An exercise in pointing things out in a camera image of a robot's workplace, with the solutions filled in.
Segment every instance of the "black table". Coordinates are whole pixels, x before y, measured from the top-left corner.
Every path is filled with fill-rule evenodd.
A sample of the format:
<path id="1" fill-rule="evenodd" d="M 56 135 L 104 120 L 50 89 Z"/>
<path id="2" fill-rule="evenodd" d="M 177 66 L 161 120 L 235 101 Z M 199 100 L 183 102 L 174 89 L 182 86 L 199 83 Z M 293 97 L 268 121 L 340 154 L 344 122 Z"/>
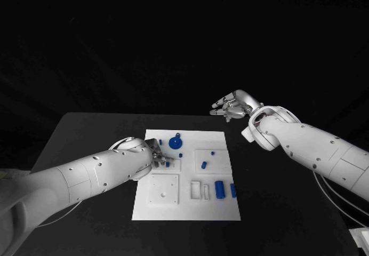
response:
<path id="1" fill-rule="evenodd" d="M 357 255 L 311 171 L 281 148 L 268 152 L 248 143 L 246 125 L 246 118 L 226 123 L 215 116 L 66 114 L 32 172 L 125 137 L 144 139 L 146 129 L 223 131 L 242 221 L 131 221 L 137 183 L 128 181 L 37 228 L 16 255 Z"/>

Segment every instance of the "cable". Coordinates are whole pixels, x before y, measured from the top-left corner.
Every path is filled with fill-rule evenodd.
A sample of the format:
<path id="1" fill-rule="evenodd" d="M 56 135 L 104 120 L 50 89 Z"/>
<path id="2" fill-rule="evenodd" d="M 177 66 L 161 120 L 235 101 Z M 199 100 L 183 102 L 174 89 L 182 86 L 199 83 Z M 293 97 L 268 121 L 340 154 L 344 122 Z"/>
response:
<path id="1" fill-rule="evenodd" d="M 111 150 L 127 138 L 124 138 L 123 140 L 117 141 L 117 142 L 114 143 L 114 145 L 110 147 L 110 150 Z M 58 222 L 58 221 L 75 210 L 75 208 L 79 206 L 81 202 L 76 204 L 76 206 L 75 206 L 56 220 L 53 220 L 52 222 L 49 222 L 49 223 L 46 223 L 46 224 L 42 224 L 42 225 L 36 226 L 36 228 L 45 227 L 45 226 L 48 226 L 49 224 L 53 224 L 55 222 Z"/>
<path id="2" fill-rule="evenodd" d="M 333 202 L 333 200 L 330 199 L 330 197 L 329 197 L 326 191 L 323 190 L 323 187 L 321 187 L 321 185 L 320 185 L 319 180 L 317 180 L 317 184 L 319 184 L 319 187 L 320 187 L 320 189 L 321 189 L 321 191 L 323 191 L 326 197 L 329 198 L 330 202 L 332 202 L 333 205 L 337 207 L 337 209 L 342 211 L 342 213 L 343 213 L 357 224 L 360 224 L 360 226 L 363 226 L 365 228 L 368 228 L 368 226 L 366 226 L 365 224 L 362 224 L 353 217 L 350 217 L 350 215 L 346 213 L 346 211 L 344 211 L 344 210 L 337 206 L 337 204 Z"/>
<path id="3" fill-rule="evenodd" d="M 320 177 L 323 178 L 323 181 L 324 181 L 324 183 L 326 183 L 329 189 L 330 189 L 332 192 L 340 197 L 340 199 L 342 199 L 352 207 L 355 207 L 363 214 L 366 214 L 366 215 L 369 216 L 369 213 L 365 212 L 352 202 L 349 202 L 349 200 L 346 200 L 346 199 L 343 198 L 343 196 L 334 191 L 334 189 L 333 189 L 332 186 L 329 185 L 329 182 L 327 182 L 326 178 L 324 178 L 321 175 L 320 175 Z"/>

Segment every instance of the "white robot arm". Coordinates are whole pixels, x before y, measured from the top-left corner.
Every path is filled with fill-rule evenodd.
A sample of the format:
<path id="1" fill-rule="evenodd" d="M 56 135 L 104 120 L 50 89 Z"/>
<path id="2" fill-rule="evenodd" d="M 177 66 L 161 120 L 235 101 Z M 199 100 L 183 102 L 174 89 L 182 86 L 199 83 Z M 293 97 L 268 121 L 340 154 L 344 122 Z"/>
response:
<path id="1" fill-rule="evenodd" d="M 163 156 L 156 139 L 128 137 L 120 143 L 68 164 L 0 180 L 0 255 L 14 254 L 35 228 L 58 211 L 128 180 L 138 180 L 153 166 L 173 160 Z"/>
<path id="2" fill-rule="evenodd" d="M 271 151 L 281 145 L 287 155 L 308 169 L 369 201 L 369 153 L 333 134 L 300 122 L 283 107 L 264 106 L 251 95 L 236 90 L 213 105 L 212 115 L 226 121 L 249 115 L 242 135 Z"/>

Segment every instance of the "blue round object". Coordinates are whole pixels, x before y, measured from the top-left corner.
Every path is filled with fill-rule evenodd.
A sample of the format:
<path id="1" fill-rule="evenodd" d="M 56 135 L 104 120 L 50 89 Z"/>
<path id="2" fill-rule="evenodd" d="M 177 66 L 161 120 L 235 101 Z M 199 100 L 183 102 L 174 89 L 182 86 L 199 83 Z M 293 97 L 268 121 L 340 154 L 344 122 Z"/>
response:
<path id="1" fill-rule="evenodd" d="M 177 133 L 176 137 L 173 137 L 169 140 L 169 146 L 170 146 L 172 149 L 179 149 L 182 147 L 182 139 L 179 137 L 180 137 L 180 135 Z"/>

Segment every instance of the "robotic hand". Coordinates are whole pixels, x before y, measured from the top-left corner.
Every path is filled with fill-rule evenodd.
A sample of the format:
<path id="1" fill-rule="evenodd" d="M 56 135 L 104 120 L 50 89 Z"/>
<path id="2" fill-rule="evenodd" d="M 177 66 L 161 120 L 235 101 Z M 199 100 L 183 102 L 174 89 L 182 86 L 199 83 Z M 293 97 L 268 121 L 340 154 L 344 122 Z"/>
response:
<path id="1" fill-rule="evenodd" d="M 210 115 L 232 118 L 249 115 L 241 132 L 249 142 L 271 151 L 281 145 L 287 155 L 369 201 L 369 153 L 333 134 L 300 122 L 283 107 L 264 106 L 236 90 L 212 105 Z"/>
<path id="2" fill-rule="evenodd" d="M 156 139 L 128 137 L 110 150 L 24 177 L 0 180 L 0 255 L 10 256 L 58 211 L 173 162 Z"/>

